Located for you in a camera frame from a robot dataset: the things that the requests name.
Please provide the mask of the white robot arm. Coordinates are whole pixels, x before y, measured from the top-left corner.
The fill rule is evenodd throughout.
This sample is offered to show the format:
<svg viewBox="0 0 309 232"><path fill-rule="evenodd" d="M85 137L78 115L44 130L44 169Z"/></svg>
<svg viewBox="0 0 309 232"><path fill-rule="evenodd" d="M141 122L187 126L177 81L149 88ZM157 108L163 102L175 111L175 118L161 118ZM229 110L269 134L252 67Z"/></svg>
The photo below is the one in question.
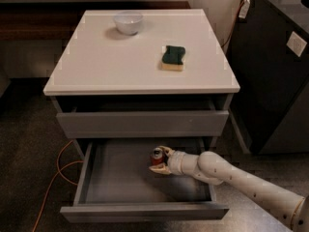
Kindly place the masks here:
<svg viewBox="0 0 309 232"><path fill-rule="evenodd" d="M309 232L309 197L245 172L218 154L206 151L192 155L158 146L150 153L150 170L163 175L190 176L203 183L234 187L293 232Z"/></svg>

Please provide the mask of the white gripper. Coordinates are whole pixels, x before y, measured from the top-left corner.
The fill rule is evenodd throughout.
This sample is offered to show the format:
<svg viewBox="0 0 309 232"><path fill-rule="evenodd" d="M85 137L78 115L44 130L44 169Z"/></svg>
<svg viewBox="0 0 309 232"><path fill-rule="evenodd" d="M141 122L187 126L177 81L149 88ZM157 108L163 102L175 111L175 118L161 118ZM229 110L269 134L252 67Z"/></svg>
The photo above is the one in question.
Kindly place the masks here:
<svg viewBox="0 0 309 232"><path fill-rule="evenodd" d="M152 165L149 167L151 171L157 174L170 175L182 175L182 162L185 152L174 151L167 146L159 146L159 149L163 151L166 157L168 157L168 165L166 163L161 163L158 165Z"/></svg>

